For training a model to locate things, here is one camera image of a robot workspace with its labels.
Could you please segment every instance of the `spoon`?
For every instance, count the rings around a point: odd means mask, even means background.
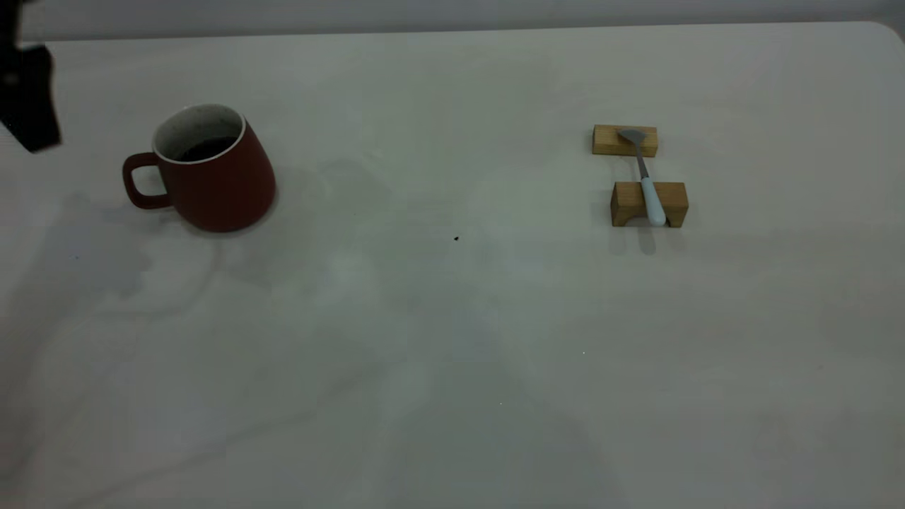
[[[657,190],[653,188],[653,180],[647,173],[647,166],[644,165],[644,157],[641,155],[641,142],[647,138],[647,134],[637,129],[622,129],[619,130],[619,136],[634,144],[634,155],[638,158],[638,170],[641,171],[641,189],[644,191],[644,204],[647,206],[648,219],[654,226],[665,225],[666,214],[663,212],[663,205],[660,204],[660,197],[657,196]]]

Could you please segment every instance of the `table surface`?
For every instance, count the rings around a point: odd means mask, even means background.
[[[50,46],[65,144],[0,139],[4,507],[905,504],[889,29]],[[247,231],[122,188],[198,102],[271,156]],[[659,128],[683,228],[611,227],[595,123]]]

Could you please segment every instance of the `black object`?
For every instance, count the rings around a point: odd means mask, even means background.
[[[29,152],[60,143],[51,100],[53,58],[45,46],[19,50],[20,0],[0,0],[0,120]]]
[[[218,156],[221,152],[229,149],[237,139],[238,138],[235,136],[218,136],[216,138],[206,139],[183,152],[176,160],[184,163],[191,163]]]

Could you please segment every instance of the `coffee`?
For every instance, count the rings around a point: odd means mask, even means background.
[[[208,138],[201,143],[194,145],[191,149],[183,152],[181,156],[176,158],[177,161],[190,163],[200,161],[213,156],[219,155],[229,149],[237,140],[235,136],[220,136],[217,138]]]

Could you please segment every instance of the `red mug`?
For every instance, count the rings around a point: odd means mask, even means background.
[[[192,225],[232,232],[254,224],[273,203],[271,162],[245,117],[220,104],[186,108],[154,133],[153,152],[122,165],[126,194],[140,208],[173,206]],[[132,171],[157,166],[165,195],[143,195]]]

